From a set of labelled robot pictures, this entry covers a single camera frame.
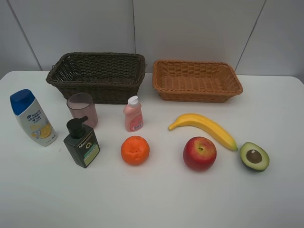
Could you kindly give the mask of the dark brown wicker basket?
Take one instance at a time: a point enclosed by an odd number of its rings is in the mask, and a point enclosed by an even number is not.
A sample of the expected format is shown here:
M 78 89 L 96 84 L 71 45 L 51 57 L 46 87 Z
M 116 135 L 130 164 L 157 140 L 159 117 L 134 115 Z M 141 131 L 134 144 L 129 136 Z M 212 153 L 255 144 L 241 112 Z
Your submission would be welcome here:
M 145 77 L 144 56 L 112 52 L 72 52 L 52 66 L 46 82 L 65 99 L 88 93 L 95 104 L 124 105 Z

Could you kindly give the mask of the small pink lotion bottle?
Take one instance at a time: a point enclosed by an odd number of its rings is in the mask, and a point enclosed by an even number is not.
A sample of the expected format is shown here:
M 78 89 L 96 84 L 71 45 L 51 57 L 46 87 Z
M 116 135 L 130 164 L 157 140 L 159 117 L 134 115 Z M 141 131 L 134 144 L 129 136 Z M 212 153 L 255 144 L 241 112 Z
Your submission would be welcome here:
M 143 127 L 142 106 L 138 96 L 135 95 L 128 99 L 123 113 L 125 114 L 125 128 L 128 132 L 134 132 Z

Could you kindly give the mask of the halved avocado with pit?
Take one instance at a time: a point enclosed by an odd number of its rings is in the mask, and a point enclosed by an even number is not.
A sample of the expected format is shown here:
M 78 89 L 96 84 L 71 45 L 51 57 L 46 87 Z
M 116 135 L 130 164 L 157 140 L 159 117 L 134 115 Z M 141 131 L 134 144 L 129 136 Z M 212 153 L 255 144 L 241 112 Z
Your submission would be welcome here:
M 247 168 L 256 172 L 265 171 L 270 164 L 267 152 L 252 142 L 243 144 L 240 149 L 240 158 Z

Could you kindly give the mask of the light brown wicker basket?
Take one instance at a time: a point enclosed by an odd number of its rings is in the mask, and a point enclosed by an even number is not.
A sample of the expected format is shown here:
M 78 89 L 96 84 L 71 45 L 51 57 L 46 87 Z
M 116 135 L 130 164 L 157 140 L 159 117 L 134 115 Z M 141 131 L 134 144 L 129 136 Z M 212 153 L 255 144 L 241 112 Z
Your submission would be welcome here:
M 224 103 L 243 92 L 235 71 L 224 62 L 157 60 L 152 83 L 166 101 Z

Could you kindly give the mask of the yellow banana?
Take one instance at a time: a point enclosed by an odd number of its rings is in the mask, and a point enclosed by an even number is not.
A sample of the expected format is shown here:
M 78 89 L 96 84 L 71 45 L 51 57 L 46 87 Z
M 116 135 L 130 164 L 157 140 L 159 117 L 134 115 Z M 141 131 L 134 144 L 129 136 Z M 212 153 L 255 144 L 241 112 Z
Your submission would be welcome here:
M 193 126 L 208 133 L 222 146 L 231 151 L 237 151 L 235 139 L 218 123 L 200 114 L 182 114 L 168 127 L 169 131 L 177 127 Z

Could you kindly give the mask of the red apple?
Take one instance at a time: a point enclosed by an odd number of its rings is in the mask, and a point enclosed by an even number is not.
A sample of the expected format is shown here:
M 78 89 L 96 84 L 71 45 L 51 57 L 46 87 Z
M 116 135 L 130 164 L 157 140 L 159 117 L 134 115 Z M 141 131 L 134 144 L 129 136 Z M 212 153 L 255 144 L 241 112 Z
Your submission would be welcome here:
M 205 137 L 193 137 L 188 140 L 183 150 L 186 166 L 194 171 L 206 171 L 215 162 L 217 149 L 214 143 Z

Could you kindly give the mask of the orange mandarin fruit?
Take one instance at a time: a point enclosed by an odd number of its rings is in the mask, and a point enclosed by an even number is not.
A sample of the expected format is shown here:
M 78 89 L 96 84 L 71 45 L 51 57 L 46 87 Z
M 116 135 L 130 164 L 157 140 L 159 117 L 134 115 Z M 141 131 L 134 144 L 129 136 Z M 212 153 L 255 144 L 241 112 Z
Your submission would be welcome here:
M 143 164 L 149 157 L 150 147 L 147 141 L 140 136 L 127 138 L 121 146 L 121 157 L 129 165 Z

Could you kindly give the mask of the translucent pink plastic cup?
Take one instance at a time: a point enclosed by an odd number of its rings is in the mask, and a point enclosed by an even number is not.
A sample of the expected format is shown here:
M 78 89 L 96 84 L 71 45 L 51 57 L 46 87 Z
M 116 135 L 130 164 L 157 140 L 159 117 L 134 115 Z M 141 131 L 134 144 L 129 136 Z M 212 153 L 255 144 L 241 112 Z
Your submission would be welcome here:
M 77 93 L 68 98 L 67 107 L 73 118 L 88 117 L 84 124 L 95 128 L 98 124 L 98 116 L 93 98 L 89 93 Z

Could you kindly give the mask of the dark green pump bottle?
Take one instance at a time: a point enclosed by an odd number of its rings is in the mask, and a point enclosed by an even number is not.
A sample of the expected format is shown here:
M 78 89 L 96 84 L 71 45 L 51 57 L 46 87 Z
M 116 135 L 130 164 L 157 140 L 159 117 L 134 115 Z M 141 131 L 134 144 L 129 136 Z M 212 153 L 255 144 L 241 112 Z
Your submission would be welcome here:
M 83 168 L 87 168 L 100 152 L 93 128 L 84 124 L 87 120 L 87 116 L 69 120 L 66 125 L 69 135 L 64 139 L 74 162 Z

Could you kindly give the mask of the white shampoo bottle blue cap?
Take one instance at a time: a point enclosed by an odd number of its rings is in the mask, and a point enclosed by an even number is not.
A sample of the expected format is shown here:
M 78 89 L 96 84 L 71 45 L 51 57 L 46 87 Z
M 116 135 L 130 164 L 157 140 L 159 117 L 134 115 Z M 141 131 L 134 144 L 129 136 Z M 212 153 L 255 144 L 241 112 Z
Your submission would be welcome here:
M 20 127 L 35 143 L 47 147 L 57 139 L 56 131 L 30 90 L 12 94 L 10 104 Z

